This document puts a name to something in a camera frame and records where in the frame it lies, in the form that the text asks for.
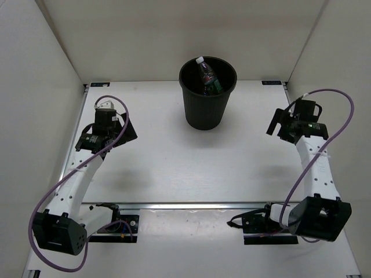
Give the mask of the clear bottle green label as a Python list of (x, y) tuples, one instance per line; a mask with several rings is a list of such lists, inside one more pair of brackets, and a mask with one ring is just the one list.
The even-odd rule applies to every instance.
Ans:
[(196, 58), (198, 65), (199, 76), (204, 84), (205, 96), (216, 96), (224, 92), (217, 75), (209, 64), (207, 64), (202, 56)]

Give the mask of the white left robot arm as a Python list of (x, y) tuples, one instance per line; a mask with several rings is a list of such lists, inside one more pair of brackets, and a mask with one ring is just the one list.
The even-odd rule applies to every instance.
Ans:
[(69, 255), (81, 253), (87, 238), (105, 227), (115, 232), (121, 227), (119, 207), (98, 203), (84, 213), (80, 211), (85, 193), (107, 151), (135, 140), (137, 134), (127, 119), (113, 108), (98, 108), (94, 122), (87, 125), (75, 146), (70, 165), (72, 176), (59, 186), (44, 211), (37, 212), (32, 231), (39, 248)]

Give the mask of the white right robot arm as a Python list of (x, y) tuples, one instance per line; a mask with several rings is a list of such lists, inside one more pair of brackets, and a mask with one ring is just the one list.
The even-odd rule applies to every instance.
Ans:
[(295, 186), (304, 184), (304, 199), (295, 206), (288, 201), (267, 203), (264, 208), (234, 216), (228, 226), (243, 229), (248, 237), (288, 232), (307, 242), (337, 239), (352, 209), (342, 201), (334, 184), (328, 131), (325, 124), (318, 122), (321, 113), (322, 107), (316, 102), (299, 98), (286, 109), (277, 109), (267, 130), (271, 135), (280, 124), (280, 139), (296, 146), (303, 172)]

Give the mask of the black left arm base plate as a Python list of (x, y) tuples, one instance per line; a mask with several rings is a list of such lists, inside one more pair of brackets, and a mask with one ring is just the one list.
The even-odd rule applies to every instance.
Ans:
[(118, 223), (111, 225), (107, 228), (99, 229), (95, 234), (90, 237), (90, 243), (137, 243), (139, 234), (140, 224), (140, 213), (139, 210), (121, 210), (120, 219), (125, 221), (128, 226), (124, 223)]

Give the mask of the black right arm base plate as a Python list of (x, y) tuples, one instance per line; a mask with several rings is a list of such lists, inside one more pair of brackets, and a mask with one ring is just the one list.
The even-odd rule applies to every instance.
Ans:
[(242, 217), (243, 240), (246, 246), (273, 246), (298, 244), (297, 236), (282, 230), (279, 223), (265, 214), (251, 214)]

